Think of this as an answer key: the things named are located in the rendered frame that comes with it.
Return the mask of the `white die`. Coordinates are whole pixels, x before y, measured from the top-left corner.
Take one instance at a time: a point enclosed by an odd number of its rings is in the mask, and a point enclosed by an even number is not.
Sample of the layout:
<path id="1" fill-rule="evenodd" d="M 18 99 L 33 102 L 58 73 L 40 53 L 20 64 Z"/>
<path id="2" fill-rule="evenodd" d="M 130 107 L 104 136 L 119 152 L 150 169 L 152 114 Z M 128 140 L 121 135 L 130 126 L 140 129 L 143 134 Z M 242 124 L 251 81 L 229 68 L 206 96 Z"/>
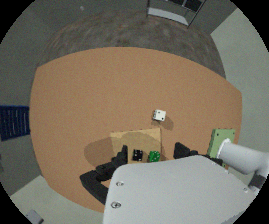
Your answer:
<path id="1" fill-rule="evenodd" d="M 164 121 L 165 115 L 166 115 L 165 111 L 155 110 L 153 119 Z"/>

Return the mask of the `green die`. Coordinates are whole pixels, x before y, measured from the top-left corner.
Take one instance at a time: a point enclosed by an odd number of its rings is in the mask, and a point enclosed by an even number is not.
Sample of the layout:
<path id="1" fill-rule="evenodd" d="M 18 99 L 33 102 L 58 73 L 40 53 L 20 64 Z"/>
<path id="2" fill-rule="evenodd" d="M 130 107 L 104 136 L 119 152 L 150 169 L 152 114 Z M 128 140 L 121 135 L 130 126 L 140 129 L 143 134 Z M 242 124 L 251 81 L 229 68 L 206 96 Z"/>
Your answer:
<path id="1" fill-rule="evenodd" d="M 150 151 L 149 160 L 150 162 L 158 162 L 160 158 L 160 154 L 158 151 Z"/>

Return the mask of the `black die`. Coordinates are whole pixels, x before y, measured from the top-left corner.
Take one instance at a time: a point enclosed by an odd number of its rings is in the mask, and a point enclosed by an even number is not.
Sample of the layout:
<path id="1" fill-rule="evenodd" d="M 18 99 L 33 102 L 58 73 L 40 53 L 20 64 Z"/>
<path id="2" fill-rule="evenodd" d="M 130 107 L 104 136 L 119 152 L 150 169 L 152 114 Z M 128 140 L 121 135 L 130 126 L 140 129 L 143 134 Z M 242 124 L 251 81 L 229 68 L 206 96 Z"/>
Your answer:
<path id="1" fill-rule="evenodd" d="M 133 161 L 142 161 L 143 152 L 142 150 L 136 150 L 133 151 Z"/>

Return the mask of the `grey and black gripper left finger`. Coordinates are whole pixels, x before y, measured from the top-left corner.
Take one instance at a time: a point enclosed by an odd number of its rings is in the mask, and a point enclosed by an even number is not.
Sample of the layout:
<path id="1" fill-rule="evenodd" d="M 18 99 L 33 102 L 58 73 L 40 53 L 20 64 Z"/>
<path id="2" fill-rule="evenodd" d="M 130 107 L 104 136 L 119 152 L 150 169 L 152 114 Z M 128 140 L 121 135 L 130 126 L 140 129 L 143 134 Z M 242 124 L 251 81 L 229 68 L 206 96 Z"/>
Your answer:
<path id="1" fill-rule="evenodd" d="M 106 204 L 108 188 L 101 184 L 101 181 L 112 179 L 114 171 L 121 165 L 128 164 L 128 146 L 123 145 L 117 157 L 112 157 L 111 162 L 97 166 L 96 170 L 91 170 L 80 175 L 83 187 L 103 205 Z"/>

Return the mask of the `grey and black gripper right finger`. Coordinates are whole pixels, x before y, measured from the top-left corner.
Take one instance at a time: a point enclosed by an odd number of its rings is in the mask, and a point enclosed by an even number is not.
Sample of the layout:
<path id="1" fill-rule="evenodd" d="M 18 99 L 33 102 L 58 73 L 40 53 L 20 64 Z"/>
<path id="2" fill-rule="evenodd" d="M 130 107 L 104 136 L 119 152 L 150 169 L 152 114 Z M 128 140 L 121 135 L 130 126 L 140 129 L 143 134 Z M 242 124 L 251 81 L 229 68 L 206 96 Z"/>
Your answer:
<path id="1" fill-rule="evenodd" d="M 181 144 L 180 142 L 175 143 L 174 154 L 173 154 L 174 159 L 180 159 L 180 158 L 185 158 L 185 157 L 195 156 L 195 155 L 202 155 L 202 154 L 198 154 L 198 151 L 196 151 L 196 150 L 192 150 L 190 152 L 190 149 L 188 147 L 184 146 L 183 144 Z M 219 164 L 220 166 L 222 166 L 222 164 L 223 164 L 222 159 L 213 158 L 213 157 L 211 158 L 209 155 L 202 155 L 202 156 L 214 161 L 215 163 Z"/>

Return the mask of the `tan square mat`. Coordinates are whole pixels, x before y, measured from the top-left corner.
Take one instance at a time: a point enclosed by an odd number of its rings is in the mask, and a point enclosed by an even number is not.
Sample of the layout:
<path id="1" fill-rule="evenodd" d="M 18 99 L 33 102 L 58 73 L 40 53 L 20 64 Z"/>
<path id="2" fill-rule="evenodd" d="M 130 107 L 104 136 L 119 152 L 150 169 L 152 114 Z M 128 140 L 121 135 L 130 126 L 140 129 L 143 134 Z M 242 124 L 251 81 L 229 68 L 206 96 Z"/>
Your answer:
<path id="1" fill-rule="evenodd" d="M 160 140 L 160 127 L 110 132 L 114 157 L 118 152 L 121 152 L 123 145 L 128 146 L 128 164 L 131 163 L 151 163 L 149 161 L 150 151 L 158 151 L 160 158 L 158 162 L 161 162 L 161 140 Z M 133 161 L 133 151 L 142 150 L 142 161 Z"/>

